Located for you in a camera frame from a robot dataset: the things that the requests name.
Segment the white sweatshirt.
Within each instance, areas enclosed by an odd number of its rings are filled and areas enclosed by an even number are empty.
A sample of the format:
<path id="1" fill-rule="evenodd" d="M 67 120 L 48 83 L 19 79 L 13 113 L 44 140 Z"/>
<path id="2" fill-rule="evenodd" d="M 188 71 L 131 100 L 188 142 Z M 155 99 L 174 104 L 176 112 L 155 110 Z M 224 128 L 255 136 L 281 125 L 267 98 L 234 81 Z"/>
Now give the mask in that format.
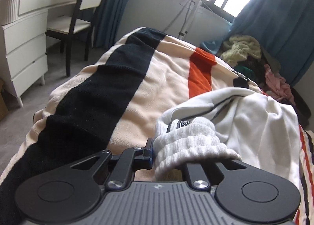
<path id="1" fill-rule="evenodd" d="M 245 88 L 197 95 L 156 122 L 154 179 L 185 162 L 236 159 L 299 184 L 300 129 L 294 109 Z"/>

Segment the dark clothes pile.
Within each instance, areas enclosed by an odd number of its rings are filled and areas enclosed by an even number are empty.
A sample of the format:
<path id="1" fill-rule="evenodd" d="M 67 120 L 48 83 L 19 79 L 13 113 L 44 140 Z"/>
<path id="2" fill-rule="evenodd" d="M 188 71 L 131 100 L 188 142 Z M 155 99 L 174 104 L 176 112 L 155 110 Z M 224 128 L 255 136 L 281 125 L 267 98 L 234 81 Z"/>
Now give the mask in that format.
<path id="1" fill-rule="evenodd" d="M 248 56 L 247 60 L 244 62 L 239 62 L 238 65 L 235 66 L 235 69 L 238 72 L 245 75 L 246 77 L 248 77 L 249 79 L 251 79 L 252 81 L 256 82 L 259 88 L 261 88 L 264 93 L 269 95 L 267 92 L 268 87 L 266 86 L 266 83 L 265 83 L 264 64 L 270 65 L 268 61 L 266 60 L 266 57 L 264 56 L 264 54 L 261 55 L 260 59 L 254 59 L 253 57 Z M 299 124 L 301 124 L 302 127 L 306 128 L 309 126 L 309 119 L 311 117 L 310 108 L 308 107 L 307 103 L 300 96 L 300 94 L 297 92 L 296 89 L 291 87 L 291 91 L 294 96 L 295 105 L 293 105 L 291 102 L 285 99 L 279 102 L 283 104 L 291 105 L 298 116 Z"/>

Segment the striped cream bed blanket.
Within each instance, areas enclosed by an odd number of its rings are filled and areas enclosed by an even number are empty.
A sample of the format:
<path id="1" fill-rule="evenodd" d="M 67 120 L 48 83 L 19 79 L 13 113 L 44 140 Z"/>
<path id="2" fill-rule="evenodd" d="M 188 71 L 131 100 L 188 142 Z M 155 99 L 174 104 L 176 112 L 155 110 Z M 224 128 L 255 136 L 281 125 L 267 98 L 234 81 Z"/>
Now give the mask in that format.
<path id="1" fill-rule="evenodd" d="M 168 109 L 224 88 L 267 95 L 256 82 L 192 44 L 146 27 L 126 34 L 96 64 L 56 88 L 46 107 L 35 113 L 25 141 L 1 175 L 1 224 L 23 224 L 15 193 L 27 179 L 103 150 L 119 155 L 145 147 L 149 138 L 154 143 L 156 122 Z M 292 224 L 313 224 L 313 133 L 300 124 L 299 129 L 300 180 L 295 186 L 301 201 Z M 200 224 L 184 197 L 190 189 L 184 164 L 155 180 L 153 151 L 151 169 L 135 171 L 126 190 L 107 193 L 94 212 L 70 224 Z"/>

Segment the pink garment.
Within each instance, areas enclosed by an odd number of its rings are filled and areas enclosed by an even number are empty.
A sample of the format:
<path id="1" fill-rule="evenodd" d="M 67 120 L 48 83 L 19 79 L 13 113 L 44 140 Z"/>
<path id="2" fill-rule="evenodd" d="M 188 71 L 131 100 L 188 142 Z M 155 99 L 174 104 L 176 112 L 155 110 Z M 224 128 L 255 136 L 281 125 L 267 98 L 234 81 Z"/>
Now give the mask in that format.
<path id="1" fill-rule="evenodd" d="M 265 83 L 268 87 L 268 94 L 275 100 L 283 101 L 288 100 L 295 105 L 294 96 L 291 91 L 291 87 L 286 83 L 286 79 L 280 76 L 279 73 L 274 73 L 271 70 L 270 65 L 264 64 L 265 68 Z"/>

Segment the yellow knitted garment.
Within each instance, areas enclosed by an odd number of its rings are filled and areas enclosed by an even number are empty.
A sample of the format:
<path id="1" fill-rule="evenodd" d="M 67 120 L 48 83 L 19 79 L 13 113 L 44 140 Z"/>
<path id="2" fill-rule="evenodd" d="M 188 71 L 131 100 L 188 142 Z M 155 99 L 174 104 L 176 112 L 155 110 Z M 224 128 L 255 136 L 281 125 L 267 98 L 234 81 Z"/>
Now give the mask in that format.
<path id="1" fill-rule="evenodd" d="M 220 58 L 231 67 L 246 61 L 248 56 L 254 59 L 261 58 L 261 47 L 254 37 L 235 34 L 223 42 L 223 52 Z"/>

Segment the white dressing table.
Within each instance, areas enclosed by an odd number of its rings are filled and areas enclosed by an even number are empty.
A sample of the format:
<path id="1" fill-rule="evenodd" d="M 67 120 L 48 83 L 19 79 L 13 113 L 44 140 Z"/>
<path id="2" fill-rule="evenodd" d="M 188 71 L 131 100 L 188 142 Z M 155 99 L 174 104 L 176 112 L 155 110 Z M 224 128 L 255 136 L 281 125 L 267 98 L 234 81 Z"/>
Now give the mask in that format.
<path id="1" fill-rule="evenodd" d="M 21 95 L 48 71 L 46 28 L 49 10 L 77 0 L 1 0 L 1 80 L 23 106 Z"/>

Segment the teal curtain left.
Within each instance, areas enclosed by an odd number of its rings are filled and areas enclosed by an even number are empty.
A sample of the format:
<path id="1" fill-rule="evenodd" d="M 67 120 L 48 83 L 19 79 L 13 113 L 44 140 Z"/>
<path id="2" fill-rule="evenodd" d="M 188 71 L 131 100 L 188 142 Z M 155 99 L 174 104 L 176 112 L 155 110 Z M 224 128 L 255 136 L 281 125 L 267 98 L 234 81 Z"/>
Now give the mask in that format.
<path id="1" fill-rule="evenodd" d="M 136 10 L 144 5 L 143 0 L 102 0 L 97 9 L 93 45 L 110 48 L 124 33 L 132 29 L 138 15 Z"/>

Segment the teal curtain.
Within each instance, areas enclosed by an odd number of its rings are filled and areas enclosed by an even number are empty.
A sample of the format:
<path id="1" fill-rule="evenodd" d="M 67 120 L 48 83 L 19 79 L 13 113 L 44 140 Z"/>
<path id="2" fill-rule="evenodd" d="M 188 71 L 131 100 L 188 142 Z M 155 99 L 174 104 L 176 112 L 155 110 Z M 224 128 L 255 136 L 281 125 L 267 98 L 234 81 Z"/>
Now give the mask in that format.
<path id="1" fill-rule="evenodd" d="M 200 47 L 216 55 L 234 34 L 257 39 L 294 86 L 313 63 L 313 0 L 250 0 L 223 38 L 204 41 Z"/>
<path id="2" fill-rule="evenodd" d="M 93 45 L 110 48 L 124 33 L 132 29 L 138 15 L 136 10 L 144 5 L 143 0 L 102 0 L 97 9 Z"/>

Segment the teal curtain right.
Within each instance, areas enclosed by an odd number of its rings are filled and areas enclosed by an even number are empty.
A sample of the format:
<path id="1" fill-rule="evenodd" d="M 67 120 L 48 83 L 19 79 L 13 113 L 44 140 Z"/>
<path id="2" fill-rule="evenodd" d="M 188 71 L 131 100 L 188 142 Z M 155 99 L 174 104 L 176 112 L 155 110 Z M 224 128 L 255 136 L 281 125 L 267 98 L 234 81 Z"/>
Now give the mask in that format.
<path id="1" fill-rule="evenodd" d="M 223 38 L 204 41 L 200 47 L 216 55 L 234 34 L 257 39 L 294 86 L 313 63 L 313 0 L 250 0 Z"/>

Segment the white floor stand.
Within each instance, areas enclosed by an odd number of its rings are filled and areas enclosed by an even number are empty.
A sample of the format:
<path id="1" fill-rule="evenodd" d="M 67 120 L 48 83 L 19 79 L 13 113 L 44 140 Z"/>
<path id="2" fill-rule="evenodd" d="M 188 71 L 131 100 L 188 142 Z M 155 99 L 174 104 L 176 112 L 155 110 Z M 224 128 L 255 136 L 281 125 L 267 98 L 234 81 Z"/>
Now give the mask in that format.
<path id="1" fill-rule="evenodd" d="M 177 37 L 179 40 L 184 40 L 193 24 L 193 21 L 196 17 L 196 13 L 198 12 L 201 6 L 205 6 L 205 8 L 207 8 L 211 13 L 213 13 L 213 10 L 209 8 L 209 6 L 207 6 L 203 2 L 203 0 L 187 0 L 183 5 L 182 9 L 179 11 L 179 13 L 173 18 L 173 20 L 170 21 L 170 23 L 162 30 L 162 32 L 166 33 L 170 29 L 170 27 L 176 22 L 178 17 L 180 17 L 184 9 L 187 9 L 184 22 L 178 32 Z"/>

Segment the black and white chair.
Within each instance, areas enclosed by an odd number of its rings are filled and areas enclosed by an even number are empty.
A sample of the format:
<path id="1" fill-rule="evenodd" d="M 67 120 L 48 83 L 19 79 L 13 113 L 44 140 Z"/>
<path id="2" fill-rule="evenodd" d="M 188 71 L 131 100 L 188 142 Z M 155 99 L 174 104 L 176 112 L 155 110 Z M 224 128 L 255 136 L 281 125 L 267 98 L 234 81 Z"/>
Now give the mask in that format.
<path id="1" fill-rule="evenodd" d="M 84 60 L 87 61 L 89 59 L 95 16 L 92 16 L 91 21 L 86 21 L 80 19 L 79 14 L 81 11 L 91 8 L 96 13 L 101 2 L 102 0 L 77 0 L 71 16 L 59 16 L 47 22 L 46 36 L 60 40 L 60 52 L 66 53 L 67 77 L 71 76 L 72 41 L 75 36 L 83 32 L 87 32 Z"/>

